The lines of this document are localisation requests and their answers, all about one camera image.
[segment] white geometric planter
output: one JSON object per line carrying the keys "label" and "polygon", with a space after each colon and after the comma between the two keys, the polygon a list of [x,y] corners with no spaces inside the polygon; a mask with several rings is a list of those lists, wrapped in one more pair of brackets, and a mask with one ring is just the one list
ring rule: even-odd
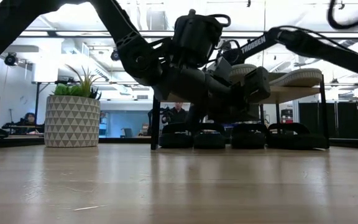
{"label": "white geometric planter", "polygon": [[44,139],[47,147],[91,147],[99,143],[100,101],[48,96]]}

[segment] red object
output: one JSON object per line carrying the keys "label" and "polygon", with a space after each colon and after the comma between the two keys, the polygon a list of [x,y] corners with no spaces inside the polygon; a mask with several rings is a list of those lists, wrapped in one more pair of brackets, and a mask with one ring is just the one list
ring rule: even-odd
{"label": "red object", "polygon": [[293,123],[293,119],[292,118],[288,118],[288,119],[281,119],[281,123],[282,124],[291,124]]}

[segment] person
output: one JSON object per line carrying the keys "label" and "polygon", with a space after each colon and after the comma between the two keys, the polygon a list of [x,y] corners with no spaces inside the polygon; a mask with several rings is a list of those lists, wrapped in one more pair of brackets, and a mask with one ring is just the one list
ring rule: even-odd
{"label": "person", "polygon": [[[18,126],[35,126],[35,114],[26,113],[24,119],[16,123]],[[22,128],[18,134],[40,134],[44,132],[44,125],[37,126],[36,128]]]}
{"label": "person", "polygon": [[175,102],[175,107],[170,109],[171,113],[162,116],[162,123],[173,124],[185,122],[187,111],[185,111],[182,106],[182,102]]}

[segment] wooden surface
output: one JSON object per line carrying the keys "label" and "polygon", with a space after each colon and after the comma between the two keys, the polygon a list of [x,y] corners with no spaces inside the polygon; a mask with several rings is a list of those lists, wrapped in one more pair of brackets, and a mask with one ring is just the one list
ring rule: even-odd
{"label": "wooden surface", "polygon": [[358,223],[358,149],[0,149],[0,224]]}
{"label": "wooden surface", "polygon": [[[285,87],[285,86],[271,86],[270,97],[259,102],[260,104],[276,104],[285,103],[291,100],[297,100],[306,96],[311,96],[320,93],[319,88],[305,88],[305,87]],[[168,96],[168,100],[162,102],[184,102],[183,100],[173,94]]]}

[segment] green leaves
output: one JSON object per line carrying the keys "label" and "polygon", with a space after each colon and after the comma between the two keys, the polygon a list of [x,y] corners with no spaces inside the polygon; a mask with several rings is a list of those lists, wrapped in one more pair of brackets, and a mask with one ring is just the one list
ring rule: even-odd
{"label": "green leaves", "polygon": [[96,78],[96,75],[92,75],[89,69],[85,71],[84,67],[82,67],[84,75],[80,75],[80,73],[78,73],[73,67],[69,65],[66,66],[78,75],[78,78],[80,79],[80,84],[58,84],[53,94],[57,96],[82,96],[96,99],[96,97],[98,97],[98,88],[94,90],[92,84],[100,77]]}
{"label": "green leaves", "polygon": [[58,84],[53,94],[55,96],[83,96],[80,86],[69,86],[65,84]]}

